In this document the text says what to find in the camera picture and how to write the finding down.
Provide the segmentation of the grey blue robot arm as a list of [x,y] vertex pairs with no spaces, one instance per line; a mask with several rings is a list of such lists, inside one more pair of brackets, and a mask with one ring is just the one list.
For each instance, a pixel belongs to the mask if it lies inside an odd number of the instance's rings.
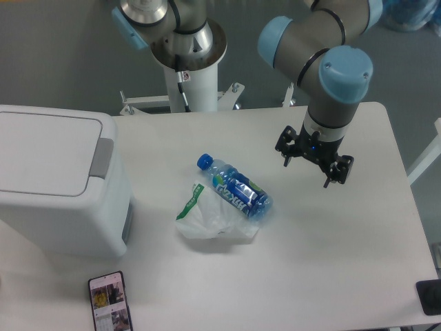
[[[285,161],[316,164],[327,183],[345,183],[353,157],[338,152],[373,74],[369,56],[350,43],[382,15],[381,1],[310,1],[301,22],[279,16],[258,38],[258,53],[309,96],[300,131],[286,127],[275,149]],[[207,15],[205,1],[120,1],[115,25],[136,49],[150,48],[164,69],[172,112],[219,108],[216,71],[227,50],[223,29]]]

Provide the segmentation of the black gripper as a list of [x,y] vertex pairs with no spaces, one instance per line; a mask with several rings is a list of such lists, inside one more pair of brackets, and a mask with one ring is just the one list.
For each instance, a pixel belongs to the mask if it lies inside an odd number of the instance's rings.
[[338,148],[342,138],[337,141],[320,141],[319,134],[309,134],[302,126],[297,138],[296,131],[291,126],[286,126],[281,132],[275,146],[275,150],[281,153],[287,167],[291,158],[303,157],[315,163],[326,174],[327,179],[323,188],[330,183],[345,184],[354,163],[354,158],[349,155],[338,155]]

